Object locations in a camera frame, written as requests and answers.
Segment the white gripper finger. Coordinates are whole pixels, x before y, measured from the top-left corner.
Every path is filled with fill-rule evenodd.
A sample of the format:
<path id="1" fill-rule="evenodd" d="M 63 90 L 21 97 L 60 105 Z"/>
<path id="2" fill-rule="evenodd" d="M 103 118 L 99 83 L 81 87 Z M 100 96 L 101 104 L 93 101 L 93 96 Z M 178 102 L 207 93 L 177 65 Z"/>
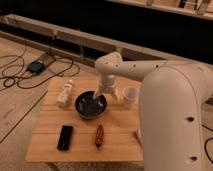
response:
<path id="1" fill-rule="evenodd" d="M 99 97 L 100 95 L 102 95 L 102 92 L 100 91 L 100 89 L 98 88 L 93 95 L 93 99 L 96 99 L 97 97 Z"/>
<path id="2" fill-rule="evenodd" d="M 113 100 L 116 101 L 116 102 L 118 102 L 119 99 L 120 99 L 120 98 L 119 98 L 119 94 L 118 94 L 117 92 L 113 93 L 113 94 L 112 94 L 112 97 L 113 97 Z"/>

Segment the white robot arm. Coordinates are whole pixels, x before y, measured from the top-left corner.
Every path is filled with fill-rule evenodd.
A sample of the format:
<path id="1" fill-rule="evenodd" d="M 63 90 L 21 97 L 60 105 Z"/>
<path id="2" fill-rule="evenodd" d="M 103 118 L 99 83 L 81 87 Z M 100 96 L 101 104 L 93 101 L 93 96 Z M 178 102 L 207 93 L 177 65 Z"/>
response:
<path id="1" fill-rule="evenodd" d="M 124 61 L 117 52 L 95 61 L 106 77 L 142 83 L 139 95 L 144 171 L 205 171 L 201 106 L 213 95 L 213 68 L 187 60 Z"/>

